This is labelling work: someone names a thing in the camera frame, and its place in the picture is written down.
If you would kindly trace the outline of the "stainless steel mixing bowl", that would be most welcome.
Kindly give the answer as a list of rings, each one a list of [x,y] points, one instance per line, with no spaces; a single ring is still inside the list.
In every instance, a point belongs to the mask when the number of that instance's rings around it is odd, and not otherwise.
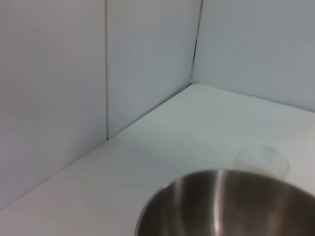
[[[315,236],[315,196],[254,173],[195,172],[149,199],[134,236]]]

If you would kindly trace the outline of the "clear plastic measuring cup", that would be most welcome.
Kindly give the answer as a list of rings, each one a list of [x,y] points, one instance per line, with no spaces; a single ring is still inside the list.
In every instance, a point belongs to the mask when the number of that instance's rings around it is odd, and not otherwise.
[[[276,148],[266,145],[244,149],[234,160],[237,170],[277,179],[284,179],[289,167],[289,161]]]

